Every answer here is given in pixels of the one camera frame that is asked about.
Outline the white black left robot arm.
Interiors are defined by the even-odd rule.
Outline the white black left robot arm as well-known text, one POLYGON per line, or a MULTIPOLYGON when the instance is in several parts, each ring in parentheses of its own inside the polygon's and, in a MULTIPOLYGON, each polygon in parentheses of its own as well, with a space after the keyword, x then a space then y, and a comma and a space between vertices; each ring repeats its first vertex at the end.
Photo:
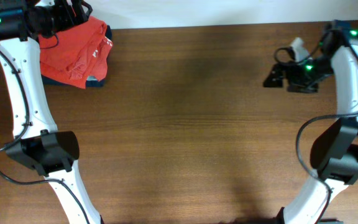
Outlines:
POLYGON ((84 1, 0 1, 0 63, 13 115, 13 140, 1 150, 52 187, 70 223, 103 218, 81 179, 77 138, 59 131, 49 110, 38 38, 83 24, 91 13, 84 1))

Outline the orange McKinney Boyd soccer t-shirt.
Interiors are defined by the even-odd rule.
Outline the orange McKinney Boyd soccer t-shirt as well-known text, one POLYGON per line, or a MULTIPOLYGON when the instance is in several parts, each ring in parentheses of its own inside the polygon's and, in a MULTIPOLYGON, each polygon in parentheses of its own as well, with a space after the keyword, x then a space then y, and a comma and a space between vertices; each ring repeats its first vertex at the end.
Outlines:
POLYGON ((51 38, 39 36, 41 74, 85 89, 93 52, 105 37, 107 24, 93 16, 84 24, 58 32, 51 38))

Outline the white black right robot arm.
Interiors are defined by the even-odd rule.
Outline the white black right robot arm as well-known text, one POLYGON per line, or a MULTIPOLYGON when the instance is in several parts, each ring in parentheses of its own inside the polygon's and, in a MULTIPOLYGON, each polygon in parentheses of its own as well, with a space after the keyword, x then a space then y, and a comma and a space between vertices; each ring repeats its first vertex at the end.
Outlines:
POLYGON ((289 61, 277 60, 263 86, 316 93, 321 81, 334 77, 337 111, 313 143, 310 162, 302 165, 308 179, 300 193, 272 222, 323 223, 332 200, 358 180, 358 29, 335 20, 311 52, 299 38, 285 51, 289 61))

